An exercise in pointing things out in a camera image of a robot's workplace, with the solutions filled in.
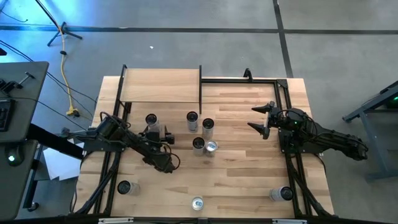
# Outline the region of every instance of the gray floor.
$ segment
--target gray floor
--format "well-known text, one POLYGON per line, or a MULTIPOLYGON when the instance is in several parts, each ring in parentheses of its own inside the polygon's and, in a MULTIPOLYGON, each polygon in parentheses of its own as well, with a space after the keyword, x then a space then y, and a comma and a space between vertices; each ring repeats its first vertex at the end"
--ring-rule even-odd
MULTIPOLYGON (((276 28, 271 0, 43 2, 58 21, 74 26, 276 28)), ((279 4, 286 29, 398 28, 396 1, 280 0, 279 4)), ((28 19, 27 24, 50 24, 34 1, 9 0, 4 12, 28 19)), ((15 23, 0 14, 0 25, 15 23)), ((73 88, 93 98, 98 95, 102 77, 119 75, 124 63, 141 68, 197 68, 202 64, 204 76, 234 77, 249 67, 256 77, 286 77, 277 34, 77 34, 84 39, 66 39, 65 73, 73 88)), ((49 71, 61 79, 61 41, 58 38, 51 47, 46 46, 53 35, 0 30, 1 40, 34 60, 50 62, 49 71)), ((325 127, 366 138, 361 123, 345 124, 341 117, 397 80, 398 35, 287 35, 286 39, 294 77, 305 79, 314 119, 325 127)), ((0 62, 22 61, 16 54, 0 57, 0 62)), ((74 96, 93 113, 92 101, 74 96)), ((68 109, 66 94, 49 79, 40 101, 61 113, 68 109)), ((85 127, 90 124, 81 118, 76 122, 85 127)), ((64 126, 78 130, 42 106, 35 112, 34 123, 54 133, 64 126)), ((367 183, 365 174, 377 171, 371 155, 368 161, 356 162, 328 151, 325 163, 337 215, 398 222, 398 179, 367 183)), ((18 218, 67 214, 73 181, 40 183, 35 201, 41 207, 32 213, 21 210, 18 218)))

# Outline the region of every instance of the wooden board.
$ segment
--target wooden board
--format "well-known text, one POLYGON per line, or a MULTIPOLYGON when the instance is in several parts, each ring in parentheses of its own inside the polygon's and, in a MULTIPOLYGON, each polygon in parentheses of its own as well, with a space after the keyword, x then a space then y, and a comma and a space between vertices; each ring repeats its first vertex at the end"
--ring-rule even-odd
POLYGON ((199 69, 128 68, 121 101, 199 102, 199 69))
MULTIPOLYGON (((113 111, 114 99, 104 95, 110 92, 111 85, 117 88, 117 82, 118 77, 104 77, 93 126, 100 122, 100 111, 113 111)), ((288 79, 288 83, 292 106, 310 114, 303 80, 288 79)), ((142 131, 145 116, 155 113, 175 135, 176 143, 171 147, 173 153, 181 158, 181 166, 173 174, 163 174, 144 164, 142 156, 135 151, 124 152, 117 183, 130 180, 139 183, 142 190, 139 196, 116 192, 112 216, 292 218, 292 202, 272 202, 269 199, 270 189, 289 184, 276 130, 271 129, 270 137, 265 141, 246 124, 264 122, 263 114, 250 109, 275 100, 273 87, 260 84, 203 84, 202 94, 200 121, 205 118, 215 120, 213 139, 219 149, 214 158, 192 154, 192 140, 200 136, 201 125, 199 132, 189 133, 185 116, 191 110, 198 111, 197 103, 132 104, 132 113, 128 117, 132 124, 131 131, 142 131), (202 211, 194 211, 190 206, 195 196, 204 199, 202 211)), ((76 209, 84 204, 97 186, 103 155, 103 152, 95 152, 83 164, 76 209)), ((322 164, 311 154, 303 154, 303 163, 308 187, 323 207, 333 213, 322 164)), ((298 198, 303 210, 301 191, 298 191, 298 198)))

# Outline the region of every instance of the soda can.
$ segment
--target soda can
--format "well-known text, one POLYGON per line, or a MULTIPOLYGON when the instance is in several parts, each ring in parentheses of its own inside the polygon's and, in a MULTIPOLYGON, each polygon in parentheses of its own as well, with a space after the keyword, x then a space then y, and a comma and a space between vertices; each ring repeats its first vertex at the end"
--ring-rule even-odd
POLYGON ((213 137, 214 121, 210 118, 206 118, 202 123, 202 133, 201 136, 204 139, 211 139, 213 137))
POLYGON ((192 208, 196 211, 203 209, 203 199, 201 197, 194 197, 192 200, 192 208))
POLYGON ((118 192, 123 195, 139 195, 140 189, 139 184, 126 180, 120 181, 118 184, 118 192))
POLYGON ((290 187, 279 187, 269 191, 269 198, 275 202, 285 202, 293 199, 293 191, 290 187))
POLYGON ((217 142, 210 140, 206 143, 206 156, 207 157, 214 157, 216 154, 216 150, 218 149, 217 142))
POLYGON ((145 122, 148 125, 149 131, 160 131, 160 124, 159 124, 159 120, 157 119, 156 115, 148 114, 145 117, 145 122))
POLYGON ((195 156, 201 156, 205 153, 205 140, 201 137, 197 137, 192 141, 193 154, 195 156))
POLYGON ((191 111, 187 114, 188 130, 192 133, 198 131, 198 114, 191 111))

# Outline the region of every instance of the yellow cable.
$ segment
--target yellow cable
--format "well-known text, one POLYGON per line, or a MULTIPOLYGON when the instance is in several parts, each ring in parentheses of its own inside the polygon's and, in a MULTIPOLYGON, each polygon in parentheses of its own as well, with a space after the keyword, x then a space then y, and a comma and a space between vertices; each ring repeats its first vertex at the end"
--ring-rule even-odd
MULTIPOLYGON (((55 22, 55 25, 57 26, 58 30, 59 30, 60 33, 61 33, 61 38, 62 38, 62 51, 65 51, 65 39, 63 38, 62 29, 61 29, 61 27, 58 25, 58 23, 56 22, 56 20, 54 20, 54 22, 55 22)), ((63 81, 65 81, 65 85, 67 86, 68 96, 69 96, 69 111, 67 111, 67 115, 72 115, 72 114, 73 114, 73 111, 75 111, 75 110, 77 111, 77 109, 75 109, 75 108, 73 107, 73 104, 72 104, 72 96, 71 96, 71 94, 70 94, 69 84, 68 84, 67 78, 66 78, 66 76, 65 76, 65 74, 64 74, 64 72, 63 72, 63 61, 64 61, 64 59, 65 59, 65 56, 64 56, 64 54, 63 54, 63 55, 62 55, 62 59, 61 59, 61 74, 62 74, 63 81)))

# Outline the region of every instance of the tripod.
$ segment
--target tripod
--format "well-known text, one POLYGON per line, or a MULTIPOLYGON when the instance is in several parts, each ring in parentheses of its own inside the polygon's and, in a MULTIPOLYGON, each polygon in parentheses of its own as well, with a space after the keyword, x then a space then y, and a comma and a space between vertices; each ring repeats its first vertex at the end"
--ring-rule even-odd
POLYGON ((51 19, 52 23, 57 27, 58 32, 54 35, 53 38, 51 38, 51 40, 48 42, 47 46, 50 47, 51 43, 55 40, 56 37, 58 37, 59 33, 62 32, 63 34, 69 34, 72 37, 76 37, 79 38, 80 40, 83 39, 82 37, 80 37, 79 35, 73 34, 66 29, 66 22, 62 22, 62 25, 60 26, 60 29, 58 28, 57 23, 55 22, 54 18, 50 15, 50 13, 46 10, 46 8, 44 8, 43 4, 40 2, 40 0, 35 0, 37 2, 37 4, 43 9, 43 11, 46 13, 46 15, 51 19))

